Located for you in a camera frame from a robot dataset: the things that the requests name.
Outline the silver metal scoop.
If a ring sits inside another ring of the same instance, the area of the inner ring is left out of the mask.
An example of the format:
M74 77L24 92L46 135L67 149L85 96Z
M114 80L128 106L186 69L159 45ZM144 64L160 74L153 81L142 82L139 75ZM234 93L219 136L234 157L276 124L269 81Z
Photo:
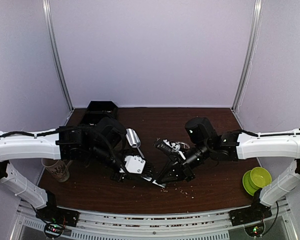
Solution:
M144 156L144 154L142 153L142 151L140 150L140 147L141 147L141 140L140 140L140 138L139 138L137 132L136 132L134 129L132 129L132 128L127 128L127 129L126 129L126 135L125 135L125 136L126 136L126 139L127 139L128 143L129 143L129 145L130 145L132 148L137 149L138 152L139 152L139 154L140 154L140 156L141 156L142 158L144 158L145 156Z

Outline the black three-compartment candy tray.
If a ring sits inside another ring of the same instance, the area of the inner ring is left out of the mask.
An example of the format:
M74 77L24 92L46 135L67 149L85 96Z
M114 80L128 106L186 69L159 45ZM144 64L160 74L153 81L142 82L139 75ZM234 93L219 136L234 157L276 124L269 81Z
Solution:
M113 101L92 100L84 112L79 125L95 125L104 117L115 119L118 109L118 106Z

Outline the silver metal jar lid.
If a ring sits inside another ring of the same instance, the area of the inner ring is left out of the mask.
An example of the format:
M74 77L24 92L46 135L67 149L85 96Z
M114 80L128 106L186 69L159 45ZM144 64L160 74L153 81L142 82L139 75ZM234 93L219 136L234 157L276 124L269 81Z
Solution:
M164 183L158 183L156 180L153 180L152 184L154 184L156 186L159 186L161 188L165 188L166 187L166 184L164 184Z

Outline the clear plastic jar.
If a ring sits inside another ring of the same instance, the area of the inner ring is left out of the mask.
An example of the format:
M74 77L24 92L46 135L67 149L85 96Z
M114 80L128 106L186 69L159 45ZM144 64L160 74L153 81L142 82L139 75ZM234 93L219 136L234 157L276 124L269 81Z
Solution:
M180 145L180 148L182 148L184 150L189 150L190 149L190 145L186 142L179 141L178 144Z

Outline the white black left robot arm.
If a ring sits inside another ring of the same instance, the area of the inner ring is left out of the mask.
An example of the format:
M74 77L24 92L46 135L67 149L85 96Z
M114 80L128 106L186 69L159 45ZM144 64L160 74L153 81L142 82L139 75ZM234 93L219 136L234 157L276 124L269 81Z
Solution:
M127 153L126 144L136 148L137 136L118 120L102 118L97 124L61 126L48 131L0 131L0 184L31 204L51 222L62 218L55 195L36 187L11 164L15 159L53 161L99 160L110 166L115 177L157 183L152 165L142 153Z

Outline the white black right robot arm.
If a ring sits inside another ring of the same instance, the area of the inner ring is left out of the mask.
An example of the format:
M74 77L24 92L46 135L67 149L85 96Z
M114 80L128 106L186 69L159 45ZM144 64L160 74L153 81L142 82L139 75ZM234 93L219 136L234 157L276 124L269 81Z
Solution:
M246 216L251 221L258 220L266 212L266 207L271 207L300 184L300 128L268 133L239 129L218 135L206 117L192 118L184 127L194 147L186 150L167 139L158 139L154 143L169 158L157 177L159 184L191 181L195 177L193 169L208 158L216 161L292 158L290 166L273 183L262 187L257 202L247 208Z

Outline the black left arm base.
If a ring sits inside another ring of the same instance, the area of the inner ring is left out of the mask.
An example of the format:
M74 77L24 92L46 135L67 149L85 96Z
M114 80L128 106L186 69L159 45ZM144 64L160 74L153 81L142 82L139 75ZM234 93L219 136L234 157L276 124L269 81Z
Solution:
M46 190L47 202L43 208L33 208L35 216L45 223L43 233L48 239L59 238L66 227L76 227L80 213L76 210L65 209L57 206L56 196Z

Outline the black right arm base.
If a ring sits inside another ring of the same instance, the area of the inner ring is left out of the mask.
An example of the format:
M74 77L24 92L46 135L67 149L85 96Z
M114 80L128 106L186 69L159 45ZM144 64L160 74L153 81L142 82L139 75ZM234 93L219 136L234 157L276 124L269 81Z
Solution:
M266 232L264 220L272 216L271 208L261 204L260 194L260 189L254 193L250 206L231 210L228 213L233 227L247 225L245 232L250 237L256 238L261 237Z

